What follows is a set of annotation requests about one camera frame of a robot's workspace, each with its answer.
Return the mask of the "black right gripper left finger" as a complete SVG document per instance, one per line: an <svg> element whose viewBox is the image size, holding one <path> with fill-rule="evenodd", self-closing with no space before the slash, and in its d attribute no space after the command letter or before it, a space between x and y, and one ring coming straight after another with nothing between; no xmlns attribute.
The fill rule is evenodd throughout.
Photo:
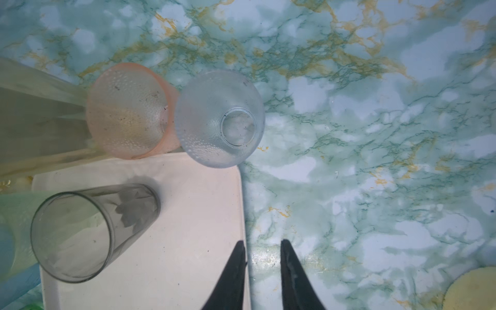
<svg viewBox="0 0 496 310"><path fill-rule="evenodd" d="M246 267L245 245L242 240L239 240L202 309L243 309Z"/></svg>

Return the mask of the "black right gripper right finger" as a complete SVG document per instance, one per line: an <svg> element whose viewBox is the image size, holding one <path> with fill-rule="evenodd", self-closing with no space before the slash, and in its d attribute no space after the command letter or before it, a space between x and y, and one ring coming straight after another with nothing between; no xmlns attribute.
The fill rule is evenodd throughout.
<svg viewBox="0 0 496 310"><path fill-rule="evenodd" d="M289 240L280 246L283 309L324 310Z"/></svg>

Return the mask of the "small grey glass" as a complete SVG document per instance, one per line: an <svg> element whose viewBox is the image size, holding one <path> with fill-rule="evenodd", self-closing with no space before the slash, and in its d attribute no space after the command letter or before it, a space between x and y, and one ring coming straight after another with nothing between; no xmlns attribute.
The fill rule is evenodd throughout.
<svg viewBox="0 0 496 310"><path fill-rule="evenodd" d="M158 219L157 192L143 183L49 196L32 220L32 250L51 277L70 284L98 276Z"/></svg>

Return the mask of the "clear dotted glass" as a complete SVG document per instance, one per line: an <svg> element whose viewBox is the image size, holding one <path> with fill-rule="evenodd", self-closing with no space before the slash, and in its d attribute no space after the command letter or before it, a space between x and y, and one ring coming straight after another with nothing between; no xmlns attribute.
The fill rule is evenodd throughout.
<svg viewBox="0 0 496 310"><path fill-rule="evenodd" d="M225 169L257 149L266 124L254 84L230 70L204 71L181 90L174 125L184 151L199 164Z"/></svg>

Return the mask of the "pink dotted glass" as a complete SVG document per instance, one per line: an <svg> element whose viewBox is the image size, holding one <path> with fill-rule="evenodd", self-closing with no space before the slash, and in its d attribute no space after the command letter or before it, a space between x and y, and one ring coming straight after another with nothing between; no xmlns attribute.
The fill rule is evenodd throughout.
<svg viewBox="0 0 496 310"><path fill-rule="evenodd" d="M89 90L87 124L98 147L123 160L165 154L180 147L174 110L178 90L151 69L120 63Z"/></svg>

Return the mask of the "light green short glass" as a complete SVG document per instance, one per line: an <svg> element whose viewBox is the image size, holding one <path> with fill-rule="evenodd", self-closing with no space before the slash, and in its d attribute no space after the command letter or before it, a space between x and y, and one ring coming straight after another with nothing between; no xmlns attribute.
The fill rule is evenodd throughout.
<svg viewBox="0 0 496 310"><path fill-rule="evenodd" d="M30 230L40 205L56 191L25 191L1 195L1 280L33 266Z"/></svg>

